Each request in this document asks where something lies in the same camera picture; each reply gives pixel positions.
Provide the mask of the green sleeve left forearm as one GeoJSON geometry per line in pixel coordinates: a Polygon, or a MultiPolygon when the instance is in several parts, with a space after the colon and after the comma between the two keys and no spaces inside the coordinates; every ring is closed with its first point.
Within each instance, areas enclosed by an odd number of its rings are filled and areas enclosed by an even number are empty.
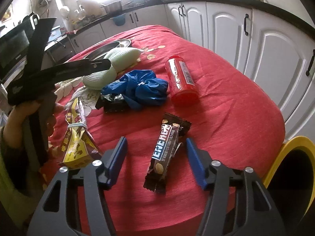
{"type": "Polygon", "coordinates": [[[24,228],[43,195],[41,175],[29,170],[23,150],[7,146],[1,127],[1,218],[24,228]]]}

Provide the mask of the left hand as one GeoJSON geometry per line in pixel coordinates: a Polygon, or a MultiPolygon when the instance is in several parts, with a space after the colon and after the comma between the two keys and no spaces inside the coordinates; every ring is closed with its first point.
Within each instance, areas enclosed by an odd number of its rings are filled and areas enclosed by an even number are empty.
{"type": "MultiPolygon", "coordinates": [[[[3,130],[3,139],[5,143],[14,149],[21,149],[22,147],[22,124],[26,117],[31,114],[34,114],[41,103],[38,101],[25,102],[20,105],[17,105],[11,111],[7,124],[4,126],[3,130]]],[[[46,135],[47,137],[51,136],[54,132],[54,126],[56,124],[55,115],[64,111],[65,107],[59,103],[56,103],[54,106],[53,115],[49,116],[46,121],[46,135]]]]}

